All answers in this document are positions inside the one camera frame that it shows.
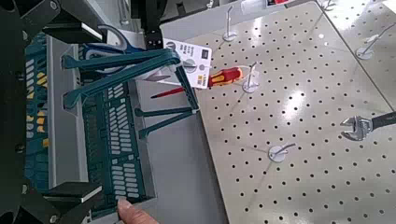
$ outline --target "hole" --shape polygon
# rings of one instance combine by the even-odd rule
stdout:
[[[12,2],[12,0],[2,0],[0,2],[0,7],[2,7],[3,9],[5,9],[7,11],[12,11],[12,10],[14,10],[14,3]]]

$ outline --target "pegboard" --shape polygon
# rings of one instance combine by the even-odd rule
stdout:
[[[385,1],[382,0],[332,2],[334,7],[327,14],[353,51],[367,47],[367,40],[371,36],[379,35],[396,22],[395,12],[385,6]],[[372,47],[374,56],[369,60],[360,60],[367,74],[393,108],[396,108],[396,76],[392,73],[396,69],[395,36],[396,28],[393,27]]]
[[[339,125],[390,108],[318,5],[232,31],[233,42],[224,30],[189,40],[214,50],[211,74],[258,62],[254,93],[242,82],[197,92],[230,223],[393,223],[395,129],[352,142]],[[270,162],[270,147],[290,143],[283,162]]]

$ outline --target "screwdriver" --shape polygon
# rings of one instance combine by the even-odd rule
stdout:
[[[239,67],[233,67],[233,68],[228,68],[228,69],[222,69],[216,74],[210,76],[207,87],[214,87],[214,86],[224,86],[228,85],[231,83],[234,83],[235,81],[243,78],[243,73],[241,68]],[[151,99],[155,98],[160,98],[168,95],[172,95],[178,92],[183,92],[184,89],[182,87],[173,89],[170,91],[165,91],[157,95],[151,96]]]

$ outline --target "open-end wrench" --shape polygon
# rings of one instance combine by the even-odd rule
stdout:
[[[355,116],[344,120],[341,126],[352,127],[352,131],[341,132],[345,138],[351,141],[362,141],[367,134],[377,128],[396,124],[396,112],[388,113],[373,119],[364,119],[361,116]]]

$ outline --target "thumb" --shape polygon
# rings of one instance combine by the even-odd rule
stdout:
[[[158,224],[145,211],[135,208],[126,200],[119,200],[119,215],[125,224]]]

